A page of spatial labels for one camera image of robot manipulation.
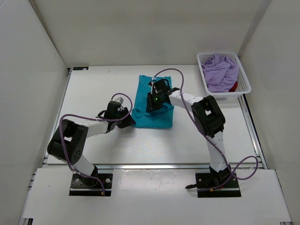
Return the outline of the teal t-shirt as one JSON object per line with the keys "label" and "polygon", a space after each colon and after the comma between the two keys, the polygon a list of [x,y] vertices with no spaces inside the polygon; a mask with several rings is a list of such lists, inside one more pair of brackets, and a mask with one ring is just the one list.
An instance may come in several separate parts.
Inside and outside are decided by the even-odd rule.
{"label": "teal t-shirt", "polygon": [[174,107],[164,103],[162,108],[153,112],[146,112],[147,94],[151,87],[148,83],[151,77],[140,75],[136,91],[135,104],[131,116],[136,128],[170,129],[173,127]]}

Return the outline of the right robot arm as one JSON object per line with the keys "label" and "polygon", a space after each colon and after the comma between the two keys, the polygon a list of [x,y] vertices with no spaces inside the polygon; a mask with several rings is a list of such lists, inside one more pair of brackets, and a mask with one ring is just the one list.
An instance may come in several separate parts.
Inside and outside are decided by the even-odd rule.
{"label": "right robot arm", "polygon": [[206,138],[210,156],[210,181],[215,187],[222,187],[228,180],[230,169],[225,156],[223,130],[225,117],[212,96],[198,97],[171,88],[166,79],[148,83],[146,112],[154,112],[163,104],[184,108],[189,113],[196,128]]}

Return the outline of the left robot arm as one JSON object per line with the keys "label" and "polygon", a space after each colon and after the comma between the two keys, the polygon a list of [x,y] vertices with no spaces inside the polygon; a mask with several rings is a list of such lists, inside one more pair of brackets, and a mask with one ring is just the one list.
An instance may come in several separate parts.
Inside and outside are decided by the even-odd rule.
{"label": "left robot arm", "polygon": [[79,174],[83,184],[92,188],[97,185],[99,176],[97,167],[83,155],[86,139],[107,134],[115,127],[122,129],[134,124],[129,110],[123,106],[123,98],[119,97],[111,100],[107,109],[100,112],[95,120],[77,124],[63,119],[48,144],[47,153],[68,163],[71,170]]}

